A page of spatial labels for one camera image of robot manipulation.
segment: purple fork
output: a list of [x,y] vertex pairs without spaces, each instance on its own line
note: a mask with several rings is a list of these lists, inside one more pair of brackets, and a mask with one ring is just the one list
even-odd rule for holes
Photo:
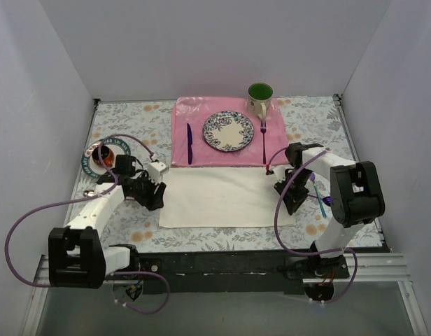
[[262,157],[262,161],[265,165],[267,163],[267,159],[265,157],[265,133],[267,132],[267,124],[265,123],[265,120],[260,121],[260,132],[262,133],[262,140],[264,143],[264,155]]

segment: green mug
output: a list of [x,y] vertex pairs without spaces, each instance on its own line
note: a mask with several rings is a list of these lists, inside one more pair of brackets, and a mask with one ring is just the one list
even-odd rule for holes
[[270,108],[271,96],[273,89],[265,83],[254,83],[248,88],[248,101],[246,104],[247,111],[264,120],[267,117],[267,111]]

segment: knife blade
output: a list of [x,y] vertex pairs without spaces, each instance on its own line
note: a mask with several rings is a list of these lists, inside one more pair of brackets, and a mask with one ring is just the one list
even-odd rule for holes
[[188,164],[192,164],[192,130],[188,124]]

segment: gray floor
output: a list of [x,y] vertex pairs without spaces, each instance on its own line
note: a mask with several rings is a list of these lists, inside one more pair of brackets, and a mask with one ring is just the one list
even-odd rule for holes
[[[138,301],[151,308],[163,298],[145,296]],[[38,334],[412,335],[413,331],[397,283],[355,283],[343,299],[324,308],[280,293],[184,293],[173,294],[154,316],[115,304],[108,285],[99,290],[51,288]]]

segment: pink cloth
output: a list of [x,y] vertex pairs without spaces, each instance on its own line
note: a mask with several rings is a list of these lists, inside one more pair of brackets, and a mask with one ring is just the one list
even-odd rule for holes
[[[243,149],[226,153],[210,147],[203,137],[203,124],[209,116],[220,111],[236,111],[244,114],[253,123],[255,135]],[[267,114],[265,150],[267,163],[279,149],[288,146],[283,116],[276,99],[271,101]],[[182,97],[172,111],[172,164],[188,165],[187,123],[192,128],[192,164],[196,167],[262,166],[262,133],[260,120],[246,110],[246,99],[229,97]],[[279,153],[273,165],[288,163],[284,153]]]

